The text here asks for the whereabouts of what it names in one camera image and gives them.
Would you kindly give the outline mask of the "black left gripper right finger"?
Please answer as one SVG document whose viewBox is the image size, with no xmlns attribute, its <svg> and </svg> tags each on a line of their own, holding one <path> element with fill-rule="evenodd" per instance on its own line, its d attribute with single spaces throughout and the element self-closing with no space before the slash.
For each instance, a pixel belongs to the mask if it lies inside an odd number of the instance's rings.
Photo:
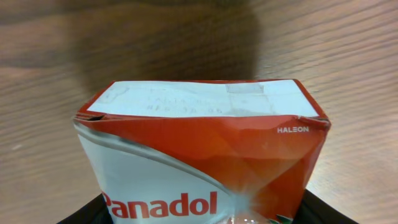
<svg viewBox="0 0 398 224">
<path fill-rule="evenodd" d="M 306 190 L 294 224 L 359 224 Z"/>
</svg>

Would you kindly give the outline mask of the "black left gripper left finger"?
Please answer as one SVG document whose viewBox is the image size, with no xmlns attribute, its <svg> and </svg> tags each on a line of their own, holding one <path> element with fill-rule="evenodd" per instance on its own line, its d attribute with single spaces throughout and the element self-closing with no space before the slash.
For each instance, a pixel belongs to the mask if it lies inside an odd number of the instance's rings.
<svg viewBox="0 0 398 224">
<path fill-rule="evenodd" d="M 113 224 L 102 194 L 57 224 Z"/>
</svg>

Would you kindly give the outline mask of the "red Panadol box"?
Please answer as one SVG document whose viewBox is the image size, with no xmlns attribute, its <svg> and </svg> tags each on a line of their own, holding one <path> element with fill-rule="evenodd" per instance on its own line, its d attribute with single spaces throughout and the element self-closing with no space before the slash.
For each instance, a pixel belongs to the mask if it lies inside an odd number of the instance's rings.
<svg viewBox="0 0 398 224">
<path fill-rule="evenodd" d="M 73 124 L 113 223 L 292 223 L 331 126 L 297 80 L 114 82 Z"/>
</svg>

